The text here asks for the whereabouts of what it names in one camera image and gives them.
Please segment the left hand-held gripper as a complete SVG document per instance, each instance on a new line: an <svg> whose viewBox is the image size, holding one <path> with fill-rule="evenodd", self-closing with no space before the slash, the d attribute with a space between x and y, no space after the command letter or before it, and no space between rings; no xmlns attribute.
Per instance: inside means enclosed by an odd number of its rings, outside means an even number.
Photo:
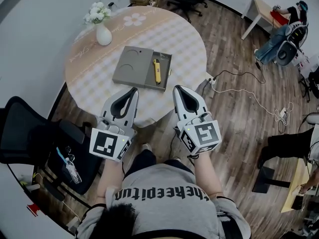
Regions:
<svg viewBox="0 0 319 239"><path fill-rule="evenodd" d="M136 117L139 100L137 88L120 90L108 98L92 129L89 153L115 162L122 161L137 132L131 128ZM108 121L106 115L116 119Z"/></svg>

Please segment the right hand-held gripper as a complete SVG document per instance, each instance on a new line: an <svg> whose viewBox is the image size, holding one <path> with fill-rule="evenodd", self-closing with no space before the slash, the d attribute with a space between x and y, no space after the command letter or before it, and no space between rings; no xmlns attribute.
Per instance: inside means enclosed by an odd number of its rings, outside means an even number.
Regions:
<svg viewBox="0 0 319 239"><path fill-rule="evenodd" d="M185 145L190 156L213 151L221 142L217 120L207 112L207 105L201 95L194 90L176 85L173 89L175 112L179 118L178 138ZM198 117L189 119L195 114Z"/></svg>

